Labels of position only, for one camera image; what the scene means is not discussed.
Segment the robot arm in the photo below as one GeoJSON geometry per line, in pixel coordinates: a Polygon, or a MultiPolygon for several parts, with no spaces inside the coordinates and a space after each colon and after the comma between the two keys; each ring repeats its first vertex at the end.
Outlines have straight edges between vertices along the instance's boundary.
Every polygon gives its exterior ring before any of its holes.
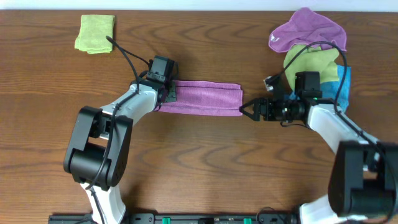
{"type": "MultiPolygon", "coordinates": [[[[373,147],[377,145],[383,149],[390,161],[398,159],[398,147],[380,142],[361,130],[344,113],[338,114],[337,111],[341,111],[339,106],[335,107],[328,99],[321,99],[319,83],[317,72],[297,73],[295,91],[299,100],[283,100],[279,96],[257,98],[243,105],[241,112],[255,121],[260,121],[261,116],[265,121],[280,121],[281,124],[303,121],[336,154],[328,195],[300,206],[302,224],[341,223],[389,215],[396,199],[393,174],[398,172],[398,166],[394,163],[389,167],[373,147]],[[248,106],[253,107],[253,114],[244,110],[248,106]],[[376,179],[364,179],[364,171],[375,172],[376,179]]],[[[267,87],[278,88],[281,88],[279,84],[267,87]]]]}
{"type": "Polygon", "coordinates": [[[156,56],[146,79],[131,83],[129,90],[113,103],[100,109],[85,106],[79,112],[67,154],[65,172],[86,190],[93,208],[92,219],[97,223],[120,223],[126,211],[120,196],[119,181],[126,169],[132,127],[146,114],[164,102],[172,86],[174,61],[156,56]],[[92,188],[92,183],[104,159],[103,146],[90,138],[108,140],[115,105],[120,104],[115,119],[113,137],[105,166],[92,188]]]}

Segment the green connector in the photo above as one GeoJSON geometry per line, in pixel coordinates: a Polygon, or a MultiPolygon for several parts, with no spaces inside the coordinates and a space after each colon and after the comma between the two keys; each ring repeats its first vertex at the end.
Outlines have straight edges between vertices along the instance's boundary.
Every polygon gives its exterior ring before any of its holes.
{"type": "Polygon", "coordinates": [[[251,218],[244,218],[243,224],[251,224],[251,218]]]}
{"type": "Polygon", "coordinates": [[[171,218],[163,218],[162,219],[162,224],[171,224],[172,219],[171,218]]]}

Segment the pink cloth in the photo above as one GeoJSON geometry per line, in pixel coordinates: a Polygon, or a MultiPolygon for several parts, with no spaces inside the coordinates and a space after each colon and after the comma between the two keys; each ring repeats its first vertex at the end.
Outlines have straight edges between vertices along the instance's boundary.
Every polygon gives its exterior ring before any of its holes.
{"type": "Polygon", "coordinates": [[[159,111],[208,116],[241,116],[241,85],[208,81],[175,81],[177,101],[159,111]]]}
{"type": "MultiPolygon", "coordinates": [[[[269,36],[269,47],[278,52],[287,52],[295,44],[311,44],[316,41],[329,41],[346,51],[347,35],[337,23],[304,7],[296,11],[290,20],[276,28],[269,36]]],[[[322,50],[330,49],[327,44],[322,50]]]]}

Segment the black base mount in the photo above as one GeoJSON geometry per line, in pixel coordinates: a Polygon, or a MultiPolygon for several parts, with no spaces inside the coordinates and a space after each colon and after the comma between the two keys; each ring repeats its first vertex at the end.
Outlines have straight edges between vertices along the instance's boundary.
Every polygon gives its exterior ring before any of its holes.
{"type": "MultiPolygon", "coordinates": [[[[91,214],[51,215],[49,224],[75,224],[81,220],[91,224],[91,214]]],[[[289,212],[265,211],[258,215],[154,215],[138,213],[124,217],[121,224],[297,224],[298,215],[289,212]]]]}

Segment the wire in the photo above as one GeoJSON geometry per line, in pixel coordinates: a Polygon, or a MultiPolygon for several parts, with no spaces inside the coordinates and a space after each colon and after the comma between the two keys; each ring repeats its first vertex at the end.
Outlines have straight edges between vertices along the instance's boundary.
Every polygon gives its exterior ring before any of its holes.
{"type": "Polygon", "coordinates": [[[123,54],[123,56],[126,58],[126,60],[129,62],[130,67],[131,67],[132,71],[134,72],[134,76],[136,77],[136,80],[137,80],[137,91],[139,91],[139,82],[138,82],[139,79],[138,79],[138,74],[137,74],[136,68],[134,68],[134,65],[133,65],[132,62],[130,61],[129,57],[126,55],[125,50],[124,50],[123,48],[121,48],[121,47],[119,46],[119,44],[116,43],[116,41],[114,41],[110,36],[106,36],[106,39],[107,39],[109,42],[111,42],[115,47],[117,47],[117,48],[120,50],[120,52],[122,52],[122,54],[123,54]]]}
{"type": "Polygon", "coordinates": [[[96,194],[94,188],[91,188],[90,191],[91,191],[91,196],[94,197],[94,202],[95,202],[95,205],[96,205],[96,207],[97,207],[99,216],[101,217],[101,223],[102,223],[102,224],[105,224],[104,216],[103,216],[102,211],[101,211],[101,207],[100,207],[100,203],[99,203],[99,201],[98,201],[97,194],[96,194]]]}
{"type": "Polygon", "coordinates": [[[284,121],[280,121],[280,125],[281,125],[282,127],[284,127],[284,128],[288,128],[288,127],[290,127],[290,126],[302,126],[302,127],[307,128],[307,129],[309,129],[309,130],[312,130],[311,128],[307,127],[307,126],[304,125],[304,124],[284,124],[284,121]]]}
{"type": "Polygon", "coordinates": [[[159,104],[157,107],[158,107],[158,109],[157,109],[157,110],[155,110],[156,108],[154,109],[154,111],[155,111],[155,112],[158,112],[158,111],[160,111],[160,109],[161,109],[161,107],[162,107],[162,104],[159,104]]]}
{"type": "Polygon", "coordinates": [[[125,51],[125,53],[127,53],[127,54],[129,54],[129,55],[131,55],[131,56],[133,56],[133,57],[135,57],[135,58],[138,58],[139,60],[142,60],[145,64],[148,65],[148,68],[150,67],[150,63],[147,62],[147,61],[146,61],[145,59],[143,59],[142,57],[140,57],[140,56],[138,56],[138,55],[135,55],[135,54],[131,53],[130,51],[124,49],[124,48],[122,48],[122,49],[125,51]]]}
{"type": "MultiPolygon", "coordinates": [[[[266,210],[266,209],[271,210],[271,211],[275,211],[275,209],[273,209],[273,208],[271,208],[271,207],[263,207],[262,209],[260,209],[260,210],[257,212],[257,214],[256,214],[256,221],[259,222],[260,224],[264,224],[264,222],[262,222],[262,221],[259,219],[259,217],[260,217],[261,212],[263,212],[263,211],[266,210]]],[[[286,224],[286,218],[287,218],[287,217],[282,218],[278,213],[277,213],[276,215],[282,220],[283,223],[286,224]]]]}
{"type": "Polygon", "coordinates": [[[146,74],[148,74],[148,70],[145,70],[145,71],[141,72],[141,74],[139,74],[138,77],[144,78],[144,76],[146,76],[146,74]]]}
{"type": "Polygon", "coordinates": [[[106,164],[109,152],[111,150],[111,144],[112,144],[112,140],[113,140],[113,129],[114,129],[114,123],[115,123],[115,117],[116,117],[116,113],[118,112],[118,110],[120,109],[120,106],[125,103],[127,100],[130,100],[133,96],[135,96],[138,92],[139,92],[139,77],[138,74],[136,72],[136,69],[134,68],[134,65],[132,64],[132,62],[130,61],[129,57],[126,55],[126,53],[124,52],[124,49],[122,49],[111,37],[106,36],[106,39],[111,42],[114,46],[116,46],[121,53],[124,55],[124,57],[126,58],[126,60],[129,62],[130,67],[132,69],[132,71],[134,72],[134,76],[136,77],[136,83],[137,83],[137,88],[135,90],[135,92],[131,95],[129,95],[128,97],[126,97],[125,99],[121,100],[119,103],[116,103],[116,105],[114,106],[113,112],[112,112],[112,118],[111,118],[111,127],[109,130],[109,138],[108,138],[108,143],[106,145],[106,149],[104,152],[104,156],[103,156],[103,160],[101,165],[99,166],[99,169],[96,173],[96,175],[94,176],[94,179],[91,181],[91,183],[86,187],[86,190],[89,190],[92,188],[92,186],[95,185],[98,177],[100,176],[100,174],[102,173],[102,170],[104,169],[104,166],[106,164]]]}
{"type": "Polygon", "coordinates": [[[344,52],[335,44],[327,42],[327,41],[317,41],[311,44],[308,44],[307,46],[305,46],[302,50],[300,50],[292,59],[291,61],[286,65],[286,67],[284,67],[283,71],[281,71],[278,75],[273,76],[272,78],[270,78],[270,82],[273,80],[276,80],[277,78],[279,78],[286,70],[287,68],[293,63],[293,61],[304,51],[307,50],[308,48],[310,48],[313,45],[316,44],[327,44],[330,45],[332,47],[334,47],[335,49],[337,49],[337,51],[339,51],[339,53],[341,54],[341,56],[343,57],[343,63],[344,63],[344,72],[343,72],[343,77],[341,78],[341,82],[340,82],[340,86],[337,89],[336,92],[336,98],[333,102],[333,108],[335,110],[336,115],[342,120],[344,121],[358,136],[360,136],[361,138],[363,138],[365,141],[367,141],[369,143],[369,145],[371,145],[375,151],[377,151],[380,154],[380,157],[384,160],[384,162],[386,163],[387,168],[389,169],[392,179],[393,179],[393,183],[394,183],[394,188],[395,188],[395,199],[392,205],[392,209],[389,212],[387,218],[385,220],[383,220],[381,223],[387,223],[389,222],[392,217],[394,217],[395,211],[398,209],[398,204],[397,204],[397,196],[398,196],[398,183],[397,183],[397,177],[396,174],[392,168],[392,165],[390,163],[390,160],[386,157],[384,151],[374,142],[372,142],[368,137],[366,137],[363,134],[363,130],[358,130],[356,127],[354,127],[354,125],[352,125],[342,114],[340,110],[338,110],[337,105],[338,105],[338,97],[340,95],[341,89],[343,87],[344,81],[346,79],[346,74],[347,74],[347,58],[346,55],[344,54],[344,52]]]}

